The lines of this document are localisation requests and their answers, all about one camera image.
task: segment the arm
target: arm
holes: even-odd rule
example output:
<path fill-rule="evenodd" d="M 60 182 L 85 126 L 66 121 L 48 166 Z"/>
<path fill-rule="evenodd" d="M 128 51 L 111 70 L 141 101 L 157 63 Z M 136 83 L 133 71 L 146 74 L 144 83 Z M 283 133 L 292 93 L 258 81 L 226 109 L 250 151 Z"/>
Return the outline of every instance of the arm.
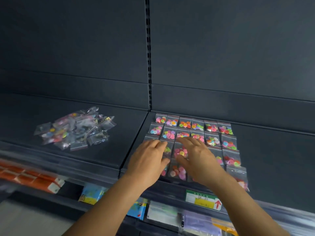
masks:
<path fill-rule="evenodd" d="M 124 176 L 63 235 L 116 235 L 130 207 L 158 180 L 169 163 L 169 159 L 162 159 L 166 145 L 159 140 L 142 143 L 132 155 Z"/>
<path fill-rule="evenodd" d="M 240 236 L 290 236 L 222 169 L 204 143 L 194 138 L 179 141 L 186 147 L 189 160 L 181 155 L 176 160 L 195 181 L 218 196 Z"/>

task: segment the hand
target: hand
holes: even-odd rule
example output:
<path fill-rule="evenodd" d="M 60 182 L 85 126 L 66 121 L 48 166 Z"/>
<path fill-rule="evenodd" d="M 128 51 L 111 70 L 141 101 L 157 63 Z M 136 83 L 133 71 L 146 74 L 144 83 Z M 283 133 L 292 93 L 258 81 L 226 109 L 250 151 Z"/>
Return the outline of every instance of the hand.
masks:
<path fill-rule="evenodd" d="M 219 179 L 226 174 L 215 156 L 203 142 L 194 138 L 180 138 L 177 141 L 182 143 L 188 152 L 188 159 L 177 155 L 177 162 L 185 168 L 194 181 L 213 190 Z"/>
<path fill-rule="evenodd" d="M 162 159 L 167 142 L 150 140 L 142 143 L 130 158 L 125 175 L 135 179 L 144 186 L 144 190 L 153 185 L 169 163 L 168 158 Z"/>

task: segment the red arrow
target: red arrow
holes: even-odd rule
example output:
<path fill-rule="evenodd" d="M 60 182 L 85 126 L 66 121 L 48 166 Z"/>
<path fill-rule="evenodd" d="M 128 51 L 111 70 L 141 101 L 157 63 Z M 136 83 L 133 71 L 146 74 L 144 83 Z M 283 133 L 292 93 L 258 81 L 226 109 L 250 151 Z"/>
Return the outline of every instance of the red arrow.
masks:
<path fill-rule="evenodd" d="M 221 204 L 221 202 L 218 200 L 217 202 L 215 202 L 215 204 L 217 204 L 217 208 L 216 209 L 218 209 L 219 208 L 219 205 L 222 205 Z"/>

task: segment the price tag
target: price tag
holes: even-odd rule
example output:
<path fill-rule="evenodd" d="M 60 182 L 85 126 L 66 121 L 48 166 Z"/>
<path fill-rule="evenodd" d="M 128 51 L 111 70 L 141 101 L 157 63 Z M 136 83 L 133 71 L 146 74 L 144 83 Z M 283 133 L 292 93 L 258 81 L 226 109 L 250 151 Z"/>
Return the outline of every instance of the price tag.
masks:
<path fill-rule="evenodd" d="M 191 190 L 186 190 L 186 202 L 218 211 L 222 206 L 222 202 L 217 197 Z"/>

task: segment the forearm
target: forearm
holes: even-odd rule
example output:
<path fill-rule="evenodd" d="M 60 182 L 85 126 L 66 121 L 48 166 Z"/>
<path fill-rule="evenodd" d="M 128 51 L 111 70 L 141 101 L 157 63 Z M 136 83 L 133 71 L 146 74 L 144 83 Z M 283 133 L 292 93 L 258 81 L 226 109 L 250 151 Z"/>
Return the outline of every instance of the forearm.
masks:
<path fill-rule="evenodd" d="M 124 175 L 64 236 L 114 236 L 128 210 L 143 191 L 141 184 Z"/>
<path fill-rule="evenodd" d="M 212 190 L 223 203 L 240 236 L 289 236 L 230 175 L 220 177 Z"/>

